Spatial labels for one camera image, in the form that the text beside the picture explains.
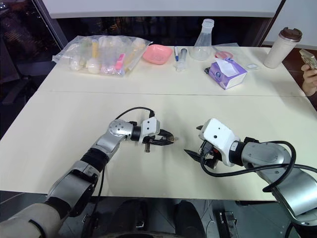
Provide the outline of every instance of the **brown lid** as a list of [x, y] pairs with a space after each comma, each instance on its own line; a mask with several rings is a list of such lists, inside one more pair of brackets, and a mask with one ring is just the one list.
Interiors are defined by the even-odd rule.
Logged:
[[296, 28], [293, 30], [288, 29], [288, 27], [285, 27], [283, 30], [281, 30], [280, 34], [288, 39], [300, 41], [302, 38], [302, 32]]

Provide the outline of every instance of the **phone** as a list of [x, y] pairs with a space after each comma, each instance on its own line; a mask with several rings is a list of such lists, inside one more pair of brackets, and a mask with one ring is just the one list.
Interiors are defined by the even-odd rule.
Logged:
[[311, 69], [317, 69], [317, 60], [312, 53], [304, 49], [301, 49], [299, 53], [301, 54], [305, 64], [308, 64], [311, 67]]

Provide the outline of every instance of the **pen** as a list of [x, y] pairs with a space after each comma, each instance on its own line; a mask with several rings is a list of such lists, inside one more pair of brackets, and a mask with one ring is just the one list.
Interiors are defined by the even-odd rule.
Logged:
[[174, 46], [175, 60], [178, 61], [178, 48]]

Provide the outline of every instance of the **tissue box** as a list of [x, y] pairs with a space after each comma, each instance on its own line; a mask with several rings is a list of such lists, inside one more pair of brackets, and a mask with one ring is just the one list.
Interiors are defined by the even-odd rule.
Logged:
[[230, 58], [216, 59], [208, 72], [208, 75], [225, 90], [242, 83], [246, 74], [247, 71]]

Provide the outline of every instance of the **white table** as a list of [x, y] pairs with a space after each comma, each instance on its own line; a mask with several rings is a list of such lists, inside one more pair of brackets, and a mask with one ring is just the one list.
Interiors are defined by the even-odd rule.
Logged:
[[[144, 145], [122, 142], [106, 167], [103, 196], [274, 200], [262, 192], [265, 182], [255, 173], [213, 178], [183, 151], [198, 150], [202, 141], [195, 127], [211, 117], [242, 139], [287, 140], [297, 150], [297, 163], [317, 167], [317, 114], [304, 97], [38, 91], [0, 141], [0, 189], [47, 193], [118, 114], [138, 105], [154, 109], [162, 128], [179, 140], [152, 146], [150, 154]], [[123, 119], [147, 115], [134, 111]], [[239, 169], [219, 163], [216, 171]]]
[[[259, 65], [256, 56], [267, 52], [243, 50]], [[255, 173], [213, 178], [183, 151], [198, 150], [202, 141], [195, 128], [212, 117], [241, 139], [287, 140], [297, 150], [297, 163], [317, 167], [317, 113], [283, 65], [260, 65], [243, 84], [224, 91], [204, 73], [197, 76], [208, 62], [188, 57], [191, 67], [181, 73], [172, 63], [140, 61], [123, 78], [56, 66], [0, 141], [0, 190], [47, 193], [118, 114], [135, 106], [155, 110], [161, 127], [179, 140], [152, 146], [150, 154], [143, 145], [122, 142], [106, 167], [104, 196], [274, 200], [262, 192], [266, 183]], [[141, 122], [147, 116], [133, 111], [123, 119]], [[239, 169], [219, 163], [216, 171]]]

